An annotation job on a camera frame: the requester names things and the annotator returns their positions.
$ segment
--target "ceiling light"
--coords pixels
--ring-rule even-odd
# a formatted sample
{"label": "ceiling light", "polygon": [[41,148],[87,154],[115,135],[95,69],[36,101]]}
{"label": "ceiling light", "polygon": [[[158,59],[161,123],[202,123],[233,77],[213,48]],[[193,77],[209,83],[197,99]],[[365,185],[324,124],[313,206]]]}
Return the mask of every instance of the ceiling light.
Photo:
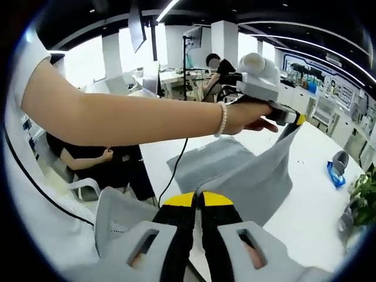
{"label": "ceiling light", "polygon": [[157,22],[160,22],[165,15],[179,2],[180,0],[172,0],[170,4],[165,7],[165,9],[160,13],[159,17],[157,18]]}
{"label": "ceiling light", "polygon": [[67,54],[67,51],[59,51],[59,50],[48,50],[47,52],[50,54],[62,54],[62,55]]}
{"label": "ceiling light", "polygon": [[306,44],[309,44],[309,45],[312,45],[312,46],[315,46],[315,47],[318,47],[318,48],[321,48],[321,49],[324,49],[326,51],[329,51],[329,52],[332,52],[333,54],[345,59],[346,61],[348,61],[349,63],[352,63],[354,66],[356,66],[359,70],[361,70],[365,75],[367,75],[374,83],[376,83],[376,79],[370,75],[365,69],[363,69],[360,65],[358,65],[357,63],[355,63],[354,61],[348,59],[347,57],[345,57],[344,55],[342,54],[339,54],[337,53],[336,51],[333,51],[329,48],[326,48],[326,47],[323,47],[321,45],[318,45],[318,44],[315,44],[315,43],[312,43],[312,42],[309,42],[309,41],[305,41],[305,40],[301,40],[301,39],[297,39],[297,38],[291,38],[291,37],[286,37],[286,36],[279,36],[279,35],[269,35],[269,34],[252,34],[252,36],[255,36],[255,37],[273,37],[273,38],[281,38],[281,39],[287,39],[287,40],[294,40],[294,41],[297,41],[297,42],[302,42],[302,43],[306,43]]}
{"label": "ceiling light", "polygon": [[325,62],[329,65],[331,65],[332,67],[336,68],[336,69],[339,69],[341,70],[342,72],[346,73],[348,76],[350,76],[353,80],[355,80],[356,82],[358,82],[361,86],[365,86],[364,83],[362,83],[359,79],[357,79],[355,76],[353,76],[352,74],[348,73],[346,70],[344,69],[341,69],[339,66],[336,66],[335,64],[333,63],[330,63],[328,61],[325,61],[323,59],[320,59],[316,56],[313,56],[313,55],[310,55],[310,54],[307,54],[307,53],[303,53],[303,52],[300,52],[300,51],[297,51],[297,50],[292,50],[292,49],[289,49],[289,48],[283,48],[283,47],[276,47],[277,49],[281,49],[281,50],[287,50],[287,51],[291,51],[291,52],[295,52],[295,53],[299,53],[299,54],[302,54],[302,55],[305,55],[305,56],[308,56],[308,57],[311,57],[311,58],[314,58],[316,60],[319,60],[319,61],[322,61],[322,62]]}

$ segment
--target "white chair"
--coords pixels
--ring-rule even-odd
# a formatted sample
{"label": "white chair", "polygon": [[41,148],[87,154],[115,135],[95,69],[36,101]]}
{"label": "white chair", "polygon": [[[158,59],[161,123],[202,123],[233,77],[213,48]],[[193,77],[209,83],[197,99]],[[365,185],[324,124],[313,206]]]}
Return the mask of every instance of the white chair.
{"label": "white chair", "polygon": [[78,179],[74,171],[69,169],[60,158],[55,156],[48,146],[46,132],[35,142],[35,150],[39,157],[42,158],[65,182],[68,189],[79,202],[97,201],[100,195],[100,189],[97,182],[91,178]]}
{"label": "white chair", "polygon": [[327,127],[327,132],[333,123],[335,108],[337,102],[335,99],[326,98],[324,95],[318,98],[318,102],[311,114],[311,117],[318,121],[318,126],[323,124]]}

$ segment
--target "white sleeve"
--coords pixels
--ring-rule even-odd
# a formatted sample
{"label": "white sleeve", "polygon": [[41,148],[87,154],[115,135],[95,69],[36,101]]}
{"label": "white sleeve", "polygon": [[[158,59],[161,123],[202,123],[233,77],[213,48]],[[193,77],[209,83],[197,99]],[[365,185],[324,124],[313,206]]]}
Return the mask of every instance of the white sleeve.
{"label": "white sleeve", "polygon": [[50,59],[46,48],[39,40],[35,31],[28,29],[18,43],[13,58],[12,80],[10,88],[14,94],[17,106],[21,108],[21,101],[26,86],[36,67],[44,59]]}

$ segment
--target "black hair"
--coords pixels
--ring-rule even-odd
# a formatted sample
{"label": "black hair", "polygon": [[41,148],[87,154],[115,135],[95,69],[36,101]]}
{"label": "black hair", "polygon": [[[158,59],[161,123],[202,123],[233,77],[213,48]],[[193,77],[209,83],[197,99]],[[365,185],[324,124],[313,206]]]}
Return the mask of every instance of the black hair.
{"label": "black hair", "polygon": [[218,59],[218,60],[220,60],[221,57],[219,57],[218,54],[215,54],[215,53],[211,53],[211,54],[209,54],[209,55],[206,57],[206,66],[209,66],[209,62],[210,62],[212,59]]}

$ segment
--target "window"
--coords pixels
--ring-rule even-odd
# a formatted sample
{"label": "window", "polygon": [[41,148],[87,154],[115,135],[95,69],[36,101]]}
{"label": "window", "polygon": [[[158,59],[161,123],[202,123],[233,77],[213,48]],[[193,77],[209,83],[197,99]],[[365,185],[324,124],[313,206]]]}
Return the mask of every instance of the window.
{"label": "window", "polygon": [[105,78],[102,37],[95,37],[69,50],[64,64],[65,78],[75,87],[84,87]]}
{"label": "window", "polygon": [[263,42],[263,57],[271,60],[273,63],[276,60],[276,49],[272,44]]}
{"label": "window", "polygon": [[[120,61],[123,72],[132,71],[153,62],[151,28],[145,28],[145,33],[146,41],[135,53],[130,39],[129,28],[119,30]],[[161,65],[167,65],[166,29],[164,24],[156,26],[155,35],[158,61]]]}
{"label": "window", "polygon": [[257,53],[257,39],[250,35],[246,35],[245,33],[239,32],[238,61],[249,53]]}

